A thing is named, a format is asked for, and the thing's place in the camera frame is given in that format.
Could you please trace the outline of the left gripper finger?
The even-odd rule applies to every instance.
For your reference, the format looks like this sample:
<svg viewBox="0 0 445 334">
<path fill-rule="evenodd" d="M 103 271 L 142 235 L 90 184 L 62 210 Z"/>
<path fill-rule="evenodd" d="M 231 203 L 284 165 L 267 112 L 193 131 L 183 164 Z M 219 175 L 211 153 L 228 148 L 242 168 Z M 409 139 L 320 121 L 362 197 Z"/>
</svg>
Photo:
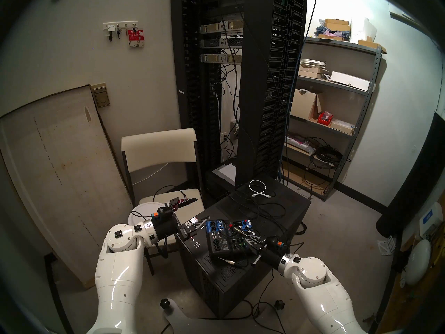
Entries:
<svg viewBox="0 0 445 334">
<path fill-rule="evenodd" d="M 179 198 L 176 197 L 174 199 L 171 199 L 169 202 L 169 207 L 172 210 L 178 210 L 179 208 L 183 208 L 187 205 L 190 205 L 194 202 L 198 201 L 197 198 L 187 198 L 187 197 L 183 197 L 183 198 Z"/>
<path fill-rule="evenodd" d="M 203 219 L 198 219 L 193 217 L 186 223 L 180 226 L 181 237 L 193 237 L 197 234 L 198 230 L 203 227 L 203 225 L 209 220 L 210 216 L 206 216 Z"/>
</svg>

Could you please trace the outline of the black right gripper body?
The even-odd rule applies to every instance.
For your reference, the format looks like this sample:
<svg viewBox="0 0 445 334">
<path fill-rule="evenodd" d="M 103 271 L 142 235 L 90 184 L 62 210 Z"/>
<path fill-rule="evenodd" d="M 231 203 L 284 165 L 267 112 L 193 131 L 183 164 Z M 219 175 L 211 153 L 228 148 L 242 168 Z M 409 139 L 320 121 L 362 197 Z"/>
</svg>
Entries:
<svg viewBox="0 0 445 334">
<path fill-rule="evenodd" d="M 261 244 L 262 249 L 254 249 L 257 258 L 252 262 L 252 266 L 255 266 L 259 260 L 275 270 L 278 270 L 280 264 L 286 264 L 282 261 L 284 257 L 289 257 L 289 244 L 287 242 L 282 242 L 279 237 L 267 237 Z"/>
</svg>

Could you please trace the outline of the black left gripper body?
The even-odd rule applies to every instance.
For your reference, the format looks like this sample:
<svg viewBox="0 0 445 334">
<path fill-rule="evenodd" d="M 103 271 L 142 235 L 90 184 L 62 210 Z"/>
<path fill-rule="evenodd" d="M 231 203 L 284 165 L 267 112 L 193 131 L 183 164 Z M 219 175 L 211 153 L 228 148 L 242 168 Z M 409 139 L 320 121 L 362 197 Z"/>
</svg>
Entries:
<svg viewBox="0 0 445 334">
<path fill-rule="evenodd" d="M 175 213 L 161 213 L 152 218 L 157 238 L 167 238 L 177 233 L 181 227 Z"/>
</svg>

